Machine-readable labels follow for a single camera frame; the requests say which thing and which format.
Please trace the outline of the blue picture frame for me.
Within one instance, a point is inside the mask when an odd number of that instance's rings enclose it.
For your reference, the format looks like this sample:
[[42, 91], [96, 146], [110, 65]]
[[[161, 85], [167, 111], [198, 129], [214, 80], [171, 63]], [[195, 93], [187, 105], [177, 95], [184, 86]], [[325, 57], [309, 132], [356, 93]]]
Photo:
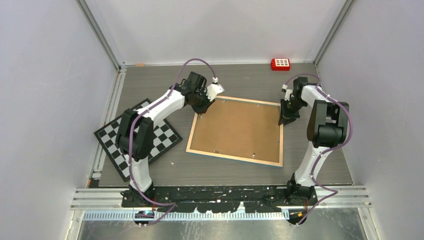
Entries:
[[206, 113], [195, 114], [186, 152], [282, 167], [279, 117], [279, 103], [219, 96]]

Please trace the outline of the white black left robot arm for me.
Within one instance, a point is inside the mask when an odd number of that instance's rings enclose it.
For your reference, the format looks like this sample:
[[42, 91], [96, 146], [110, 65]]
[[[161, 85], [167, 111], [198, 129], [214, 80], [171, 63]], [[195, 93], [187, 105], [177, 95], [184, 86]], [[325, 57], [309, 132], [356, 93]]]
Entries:
[[204, 76], [190, 72], [188, 78], [172, 86], [157, 100], [141, 110], [127, 109], [119, 124], [115, 143], [128, 157], [129, 192], [141, 207], [155, 204], [153, 180], [149, 172], [149, 154], [154, 148], [155, 128], [172, 113], [189, 105], [198, 114], [205, 114], [218, 95], [225, 90], [214, 76], [207, 85]]

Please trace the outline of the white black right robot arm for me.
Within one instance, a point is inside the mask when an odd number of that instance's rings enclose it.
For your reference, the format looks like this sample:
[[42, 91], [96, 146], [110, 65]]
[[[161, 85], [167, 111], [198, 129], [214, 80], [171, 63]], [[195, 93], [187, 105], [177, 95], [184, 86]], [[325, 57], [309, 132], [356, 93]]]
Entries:
[[348, 137], [349, 105], [338, 102], [324, 93], [318, 83], [311, 83], [307, 74], [291, 79], [293, 87], [285, 83], [280, 101], [278, 125], [286, 126], [300, 118], [300, 109], [311, 107], [306, 128], [308, 148], [300, 167], [287, 182], [285, 199], [291, 205], [305, 204], [315, 193], [316, 176], [324, 161], [335, 149], [345, 143]]

